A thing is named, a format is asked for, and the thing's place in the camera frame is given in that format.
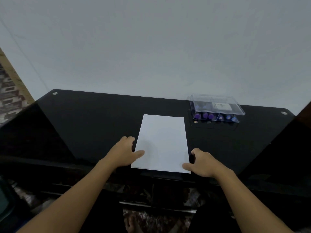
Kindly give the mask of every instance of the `right hand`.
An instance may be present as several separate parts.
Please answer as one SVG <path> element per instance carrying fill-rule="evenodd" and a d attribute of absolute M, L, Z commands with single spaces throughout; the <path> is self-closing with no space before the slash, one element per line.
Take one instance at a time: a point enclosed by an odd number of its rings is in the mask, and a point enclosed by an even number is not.
<path fill-rule="evenodd" d="M 228 169 L 210 153 L 194 148 L 191 153 L 195 156 L 194 163 L 184 163 L 183 169 L 203 177 L 216 177 L 218 172 Z"/>

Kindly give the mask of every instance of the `patterned carpet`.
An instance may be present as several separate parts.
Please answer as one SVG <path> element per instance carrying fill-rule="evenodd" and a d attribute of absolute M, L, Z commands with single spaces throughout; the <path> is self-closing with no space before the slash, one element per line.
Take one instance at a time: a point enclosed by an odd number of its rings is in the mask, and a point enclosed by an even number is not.
<path fill-rule="evenodd" d="M 14 117 L 27 105 L 17 86 L 0 65 L 0 124 Z"/>

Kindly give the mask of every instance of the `hand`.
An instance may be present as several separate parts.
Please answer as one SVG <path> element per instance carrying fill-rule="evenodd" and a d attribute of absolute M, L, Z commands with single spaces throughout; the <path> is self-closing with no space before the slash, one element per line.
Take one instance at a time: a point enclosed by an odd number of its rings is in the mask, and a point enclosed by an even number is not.
<path fill-rule="evenodd" d="M 144 150 L 132 152 L 133 141 L 135 141 L 134 137 L 122 137 L 121 140 L 111 148 L 105 158 L 103 158 L 105 162 L 110 162 L 115 169 L 117 167 L 130 165 L 136 159 L 143 156 L 145 153 Z"/>
<path fill-rule="evenodd" d="M 195 155 L 195 162 L 184 163 L 183 169 L 185 170 L 192 171 L 203 177 L 216 177 L 218 172 L 227 169 L 225 165 L 208 152 L 203 152 L 199 148 L 194 148 L 191 153 Z"/>

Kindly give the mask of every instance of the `left hand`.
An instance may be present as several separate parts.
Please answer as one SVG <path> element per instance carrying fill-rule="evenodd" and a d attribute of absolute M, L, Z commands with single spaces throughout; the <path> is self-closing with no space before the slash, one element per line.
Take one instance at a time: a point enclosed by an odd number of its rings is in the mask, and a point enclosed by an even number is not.
<path fill-rule="evenodd" d="M 134 137 L 122 137 L 103 159 L 105 159 L 106 162 L 110 162 L 114 169 L 132 164 L 136 159 L 140 158 L 145 153 L 144 150 L 132 152 L 132 145 L 134 141 Z"/>

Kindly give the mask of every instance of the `forearm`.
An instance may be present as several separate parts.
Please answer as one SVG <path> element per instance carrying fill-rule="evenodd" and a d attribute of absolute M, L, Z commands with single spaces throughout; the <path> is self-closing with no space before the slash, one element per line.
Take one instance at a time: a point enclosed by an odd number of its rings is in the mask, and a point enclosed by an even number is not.
<path fill-rule="evenodd" d="M 218 180 L 243 233 L 293 232 L 275 216 L 228 168 L 221 168 Z"/>
<path fill-rule="evenodd" d="M 29 221 L 18 233 L 79 232 L 112 172 L 109 162 L 105 163 L 105 159 L 99 161 L 89 174 Z"/>

